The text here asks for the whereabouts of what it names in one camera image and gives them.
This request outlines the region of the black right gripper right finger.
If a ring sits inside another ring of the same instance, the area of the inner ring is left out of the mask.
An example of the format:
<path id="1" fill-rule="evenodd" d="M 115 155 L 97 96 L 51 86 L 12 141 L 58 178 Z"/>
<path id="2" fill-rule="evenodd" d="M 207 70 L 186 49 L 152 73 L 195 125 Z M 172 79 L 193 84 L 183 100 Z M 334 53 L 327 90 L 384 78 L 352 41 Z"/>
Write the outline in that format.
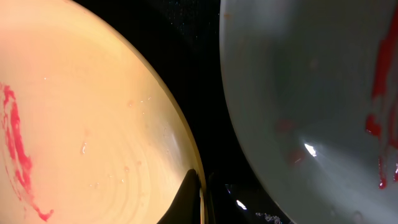
<path id="1" fill-rule="evenodd" d="M 215 210 L 214 210 L 214 203 L 213 203 L 213 178 L 214 172 L 211 173 L 207 180 L 207 189 L 206 189 L 206 197 L 207 197 L 207 211 L 208 211 L 208 223 L 209 224 L 216 224 L 216 217 L 215 217 Z"/>

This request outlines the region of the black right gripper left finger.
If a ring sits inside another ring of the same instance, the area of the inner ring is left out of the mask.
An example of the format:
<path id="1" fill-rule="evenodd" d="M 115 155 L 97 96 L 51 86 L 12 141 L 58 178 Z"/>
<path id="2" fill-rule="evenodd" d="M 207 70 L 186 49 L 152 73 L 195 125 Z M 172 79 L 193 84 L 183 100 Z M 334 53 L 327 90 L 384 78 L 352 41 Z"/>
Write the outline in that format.
<path id="1" fill-rule="evenodd" d="M 200 224 L 200 181 L 188 170 L 175 198 L 158 224 Z"/>

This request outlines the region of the yellow plate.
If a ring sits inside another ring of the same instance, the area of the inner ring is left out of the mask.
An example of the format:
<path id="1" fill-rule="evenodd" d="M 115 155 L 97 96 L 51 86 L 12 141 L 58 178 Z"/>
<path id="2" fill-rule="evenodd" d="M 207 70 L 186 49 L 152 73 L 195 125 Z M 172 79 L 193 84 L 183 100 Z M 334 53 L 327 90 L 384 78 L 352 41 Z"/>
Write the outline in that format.
<path id="1" fill-rule="evenodd" d="M 1 2 L 1 222 L 157 223 L 205 175 L 165 83 L 73 1 Z"/>

